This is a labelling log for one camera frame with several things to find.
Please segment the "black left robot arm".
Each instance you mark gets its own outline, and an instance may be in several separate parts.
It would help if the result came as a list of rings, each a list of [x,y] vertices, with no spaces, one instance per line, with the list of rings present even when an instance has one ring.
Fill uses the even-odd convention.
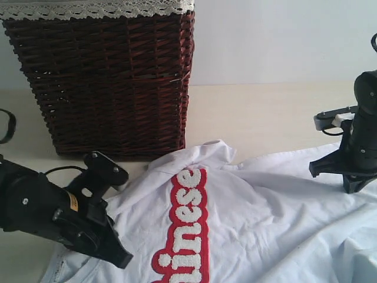
[[[128,172],[96,151],[84,163],[77,177],[59,187],[47,173],[2,158],[1,229],[49,239],[124,269],[133,255],[123,247],[103,196],[124,185]]]

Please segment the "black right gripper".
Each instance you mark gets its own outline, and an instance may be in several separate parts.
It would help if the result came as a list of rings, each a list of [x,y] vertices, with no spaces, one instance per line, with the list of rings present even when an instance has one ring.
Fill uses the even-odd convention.
[[[321,173],[344,174],[343,188],[346,193],[360,192],[370,182],[376,180],[376,134],[372,126],[360,121],[344,120],[340,150],[336,150],[309,163],[312,177]]]

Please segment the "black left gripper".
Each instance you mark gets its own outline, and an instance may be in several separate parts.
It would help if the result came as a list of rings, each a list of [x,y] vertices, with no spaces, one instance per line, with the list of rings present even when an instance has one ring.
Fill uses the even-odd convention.
[[[66,248],[125,269],[133,254],[122,245],[107,206],[103,196],[92,205],[67,188],[55,188],[49,197],[51,228]]]

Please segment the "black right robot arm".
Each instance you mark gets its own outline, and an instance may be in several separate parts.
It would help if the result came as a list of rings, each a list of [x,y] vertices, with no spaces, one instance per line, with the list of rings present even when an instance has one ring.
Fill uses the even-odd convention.
[[[336,151],[309,163],[313,177],[321,173],[342,175],[348,194],[376,180],[376,71],[359,75],[353,89],[357,105],[314,116],[317,131],[342,139]]]

